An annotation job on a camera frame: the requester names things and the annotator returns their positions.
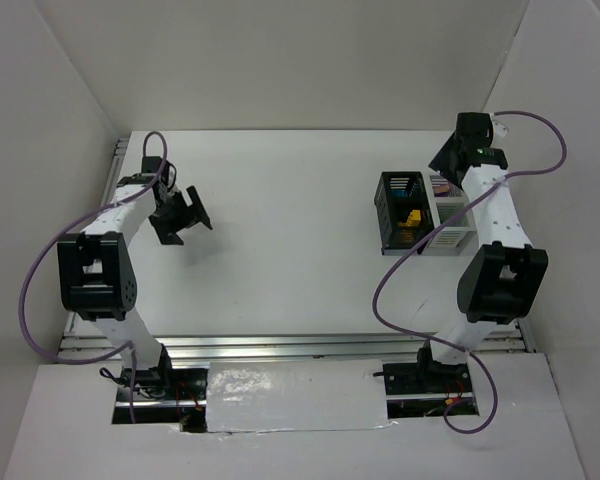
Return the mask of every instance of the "white enclosure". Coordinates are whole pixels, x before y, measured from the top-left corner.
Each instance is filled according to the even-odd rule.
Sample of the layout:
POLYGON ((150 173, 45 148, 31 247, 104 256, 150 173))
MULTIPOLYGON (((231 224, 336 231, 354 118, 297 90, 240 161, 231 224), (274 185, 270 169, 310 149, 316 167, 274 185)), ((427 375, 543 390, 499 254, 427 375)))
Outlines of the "white enclosure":
MULTIPOLYGON (((174 477, 293 478, 309 468, 317 478, 600 479, 597 8, 600 0, 1 0, 0 478, 157 476, 168 464, 174 477), (561 171, 512 183, 527 234, 549 254, 527 325, 559 397, 542 355, 486 355, 503 408, 483 436, 457 437, 438 419, 232 437, 112 426, 115 388, 97 366, 38 369, 21 339, 15 312, 32 260, 100 202, 116 142, 132 132, 121 174, 137 170, 149 129, 169 131, 179 184, 199 188, 215 226, 187 231, 180 249, 158 247, 148 225, 138 233, 140 288, 157 290, 139 303, 152 333, 384 333, 370 308, 393 260, 379 253, 380 172, 425 169, 458 112, 501 109, 550 118, 569 145, 561 171), (351 201, 347 184, 331 185, 341 177, 358 194, 351 201), (444 454, 431 457, 435 449, 444 454), (271 469, 253 468, 271 458, 271 469)), ((542 126, 505 123, 511 133, 498 146, 510 170, 557 159, 542 126)), ((439 329, 472 248, 410 261, 381 310, 439 329)), ((85 338, 101 348, 89 325, 67 328, 54 255, 27 312, 45 347, 57 348, 64 329, 67 355, 91 355, 70 351, 85 338)), ((523 348, 514 326, 498 335, 523 348)), ((491 397, 475 377, 484 415, 491 397)))

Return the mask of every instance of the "yellow object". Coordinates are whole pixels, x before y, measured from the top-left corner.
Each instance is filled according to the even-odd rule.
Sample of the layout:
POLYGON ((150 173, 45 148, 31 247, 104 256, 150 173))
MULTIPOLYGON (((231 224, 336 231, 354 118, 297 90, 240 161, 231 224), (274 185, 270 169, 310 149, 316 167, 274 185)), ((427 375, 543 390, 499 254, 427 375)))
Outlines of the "yellow object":
POLYGON ((422 221, 422 212, 420 210, 412 210, 407 218, 407 227, 417 227, 422 221))

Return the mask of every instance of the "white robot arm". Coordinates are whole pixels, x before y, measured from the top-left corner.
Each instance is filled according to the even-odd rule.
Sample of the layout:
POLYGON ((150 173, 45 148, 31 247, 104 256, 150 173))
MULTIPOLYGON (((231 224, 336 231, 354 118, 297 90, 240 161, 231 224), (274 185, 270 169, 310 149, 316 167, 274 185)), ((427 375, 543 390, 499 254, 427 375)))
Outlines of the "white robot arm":
MULTIPOLYGON (((500 324, 528 314, 548 265, 544 250, 535 249, 516 213, 502 150, 490 148, 493 127, 488 114, 458 115, 456 131, 431 162, 470 201, 502 183, 473 208, 480 249, 458 283, 459 312, 436 337, 467 351, 475 349, 500 324)), ((430 362, 465 364, 468 353, 431 342, 430 362)))
MULTIPOLYGON (((191 205, 184 201, 170 178, 167 162, 162 177, 147 192, 128 203, 154 177, 160 157, 145 157, 142 172, 118 183, 112 203, 118 204, 100 214, 80 233, 66 234, 58 240, 58 265, 62 302, 83 320, 92 322, 115 346, 133 342, 137 358, 137 384, 164 388, 169 384, 171 361, 166 348, 147 330, 135 308, 136 278, 127 245, 148 218, 163 245, 182 245, 178 232, 202 222, 211 222, 194 187, 187 192, 191 205)), ((130 374, 131 353, 123 350, 123 378, 130 374)))

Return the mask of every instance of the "small box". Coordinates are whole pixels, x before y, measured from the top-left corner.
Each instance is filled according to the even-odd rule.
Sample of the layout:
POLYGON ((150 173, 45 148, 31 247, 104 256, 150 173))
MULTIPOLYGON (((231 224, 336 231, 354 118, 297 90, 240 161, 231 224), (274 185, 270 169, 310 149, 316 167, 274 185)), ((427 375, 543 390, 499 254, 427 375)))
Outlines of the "small box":
POLYGON ((383 172, 374 203, 383 254, 410 249, 434 228, 420 172, 383 172))
MULTIPOLYGON (((464 208, 464 192, 436 173, 383 172, 374 199, 383 255, 403 255, 422 237, 464 208)), ((457 255, 475 235, 469 212, 418 253, 457 255)))

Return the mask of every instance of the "white tabletop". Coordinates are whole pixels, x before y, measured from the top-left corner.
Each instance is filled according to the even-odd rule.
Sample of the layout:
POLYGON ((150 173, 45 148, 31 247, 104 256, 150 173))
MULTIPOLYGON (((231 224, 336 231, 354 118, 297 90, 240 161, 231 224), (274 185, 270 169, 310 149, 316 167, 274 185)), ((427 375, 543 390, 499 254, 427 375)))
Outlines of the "white tabletop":
MULTIPOLYGON (((137 308, 170 335, 387 333, 371 312, 396 257, 380 253, 373 197, 382 171, 427 170, 448 132, 165 132, 178 187, 195 185, 211 217, 161 246, 145 222, 129 251, 137 308)), ((134 132, 121 176, 140 168, 134 132)), ((150 154, 159 155, 154 138, 150 154)), ((457 311, 456 287, 475 247, 459 257, 409 260, 387 285, 381 312, 437 331, 457 311)), ((78 322, 78 335, 98 335, 78 322)))

